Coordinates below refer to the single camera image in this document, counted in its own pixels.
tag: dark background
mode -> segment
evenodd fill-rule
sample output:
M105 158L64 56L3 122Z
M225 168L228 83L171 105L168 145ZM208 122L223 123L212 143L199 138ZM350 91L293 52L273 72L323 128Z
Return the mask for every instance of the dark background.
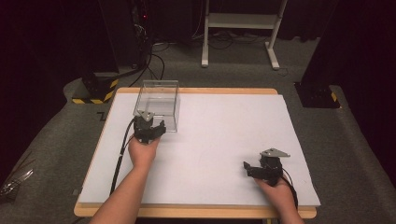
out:
M190 44L198 24L202 33L201 1L147 2L159 38ZM308 81L342 87L361 131L395 185L396 6L392 1L337 2L289 1L278 37L322 37L308 66L315 71ZM276 6L275 0L211 1L211 9L221 12L263 13ZM97 1L6 1L0 19L3 183L37 133L66 103L64 85L86 73L115 71L118 61Z

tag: clear plastic box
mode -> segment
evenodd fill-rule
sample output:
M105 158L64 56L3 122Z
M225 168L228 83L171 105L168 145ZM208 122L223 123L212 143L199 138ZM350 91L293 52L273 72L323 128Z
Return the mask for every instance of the clear plastic box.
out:
M134 116L139 115L139 110L154 113L153 127L163 120L166 131L176 133L179 108L177 80L143 80Z

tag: black stand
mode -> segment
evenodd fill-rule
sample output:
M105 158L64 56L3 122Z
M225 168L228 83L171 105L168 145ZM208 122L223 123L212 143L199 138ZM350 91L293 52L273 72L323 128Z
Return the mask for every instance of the black stand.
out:
M108 103L118 81L114 77L97 77L88 80L83 78L72 97L72 101L75 104Z
M329 87L315 88L294 83L303 107L340 108L337 97Z

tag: wire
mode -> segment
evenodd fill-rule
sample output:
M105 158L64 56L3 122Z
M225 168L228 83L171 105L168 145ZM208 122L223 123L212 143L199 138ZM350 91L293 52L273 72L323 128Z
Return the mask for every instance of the wire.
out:
M201 12L200 12L200 14L199 14L199 22L198 22L198 25L197 25L197 29L195 30L194 34L193 34L192 37L191 37L192 39L194 39L195 35L198 33L199 27L200 27L200 25L201 25L201 20L202 20L202 14L203 14L203 12L204 12L204 0L201 0Z
M125 152L125 148L129 144L129 141L131 141L131 139L133 138L133 136L132 136L128 140L128 142L126 142L126 138L128 137L129 129L131 128L131 126L132 126L132 124L134 122L135 122L135 118L131 119L131 121L128 124L128 127L126 128L125 135L124 135L124 138L123 138L123 141L122 141L122 146L121 146L121 151L120 151L120 155L119 155L119 160L117 161L116 170L114 171L113 182L111 184L110 194L112 194L114 189L116 188L117 178L119 177L120 167L121 167L121 163L122 163L122 157L123 157L123 154Z
M282 170L288 175L290 183L293 186L293 180L291 179L291 176L289 175L289 173L284 168L282 168Z
M146 72L146 70L149 68L149 63L151 62L151 54L149 55L149 58L148 58L148 63L146 63L146 66L145 66L145 68L143 69L143 71L140 73L140 75L139 75L139 77L131 84L131 85L129 85L129 87L132 87L136 82L137 82L137 80L139 80L139 78L141 78L142 76L143 76L143 74Z
M77 223L79 223L82 219L84 219L85 217L79 217L79 218L77 218L76 220L74 220L73 222L72 222L72 224L77 224Z
M200 39L200 38L203 38L203 37L204 37L204 34L197 35L197 36L194 36L194 37L192 38L192 40Z
M228 38L224 37L224 35L213 35L218 41L229 41L230 43L223 47L223 48L218 48L218 47L214 47L213 45L208 44L209 47L213 48L213 49L227 49L229 48L232 44L233 44L233 37L228 33L228 32L223 32L224 34L226 34L226 36L228 36Z
M233 42L235 44L255 44L255 43L260 43L260 42L265 42L269 36L261 36L261 35L255 35L252 36L251 40L237 40L236 38L246 38L244 35L239 35L233 38Z
M150 68L148 68L148 70L149 70L149 72L151 73L151 79L156 79L156 80L158 80L158 78L155 76L155 73L150 69Z
M148 34L146 33L146 29L143 28L143 26L138 25L138 24L135 24L134 27L137 28L137 29L136 29L136 31L137 31L137 34L136 34L136 35L137 35L137 36L141 36L141 35L143 34L143 32L144 32L143 37L144 37L144 39L146 40L146 39L147 39L147 36L148 36Z
M163 63L163 71L161 72L161 77L160 80L163 80L163 72L165 71L165 63L163 62L163 58L161 58L160 56L158 56L157 54L151 54L154 57L157 57L161 60L161 62Z

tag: human hand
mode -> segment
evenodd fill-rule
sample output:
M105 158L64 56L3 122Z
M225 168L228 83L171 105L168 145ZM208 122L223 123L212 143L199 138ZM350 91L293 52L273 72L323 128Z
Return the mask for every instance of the human hand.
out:
M159 143L160 138L156 138L150 144L142 144L138 139L132 137L129 142L128 150L134 168L142 167L149 169L154 161Z
M262 179L256 179L257 185L264 191L272 205L280 214L282 223L304 223L295 207L293 195L288 183L279 178L276 185L271 187Z

